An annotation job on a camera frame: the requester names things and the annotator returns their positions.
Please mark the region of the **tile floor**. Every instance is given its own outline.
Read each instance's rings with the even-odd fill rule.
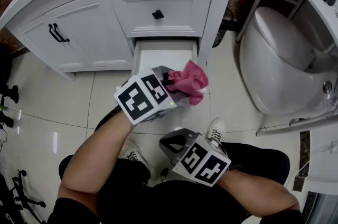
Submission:
[[[291,172],[286,186],[291,190],[299,169],[299,133],[256,137],[257,129],[288,124],[288,120],[267,117],[254,107],[235,59],[238,55],[235,38],[235,33],[227,32],[220,46],[210,54],[205,66],[210,85],[198,106],[176,109],[162,119],[140,124],[129,138],[160,172],[169,166],[158,147],[164,134],[177,127],[205,133],[210,121],[221,117],[227,124],[226,141],[275,148],[289,156]],[[8,84],[18,85],[20,100],[18,104],[10,99],[5,101],[9,108],[5,113],[15,118],[15,126],[5,128],[8,139],[0,153],[0,172],[12,186],[11,178],[17,176],[17,170],[27,171],[28,193],[47,205],[44,209],[35,208],[44,220],[52,212],[57,197],[59,163],[73,154],[115,107],[112,95],[129,76],[130,71],[83,72],[77,74],[75,82],[69,82],[31,53],[14,60]],[[0,132],[0,139],[4,138],[4,132]],[[303,207],[307,193],[294,194]],[[29,214],[24,214],[28,223],[34,223]],[[259,219],[252,217],[245,223],[259,223]]]

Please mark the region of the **drawer knob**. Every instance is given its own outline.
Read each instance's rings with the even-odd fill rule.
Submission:
[[[161,10],[156,10],[154,13],[152,13],[152,15],[156,20],[164,18],[164,15],[162,14]]]

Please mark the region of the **toilet bowl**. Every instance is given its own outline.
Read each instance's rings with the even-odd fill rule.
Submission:
[[[314,49],[271,8],[256,10],[242,38],[242,78],[267,115],[310,118],[331,111],[338,99],[337,66],[337,57]]]

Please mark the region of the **white cabinet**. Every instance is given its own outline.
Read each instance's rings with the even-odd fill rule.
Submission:
[[[57,32],[65,39],[68,35],[64,33],[62,27],[57,28]],[[44,57],[49,58],[58,69],[81,68],[92,64],[92,59],[84,50],[73,40],[61,42],[57,37],[53,22],[46,16],[38,17],[18,30],[21,38],[25,42],[30,42],[30,46],[35,47]]]
[[[203,35],[210,0],[110,0],[127,37]]]
[[[108,0],[76,0],[46,16],[91,57],[89,67],[131,69],[133,55]]]

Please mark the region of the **open drawer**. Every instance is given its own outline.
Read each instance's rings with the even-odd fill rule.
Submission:
[[[197,43],[191,40],[137,41],[135,46],[132,75],[147,67],[166,66],[183,71],[186,63],[197,64]]]

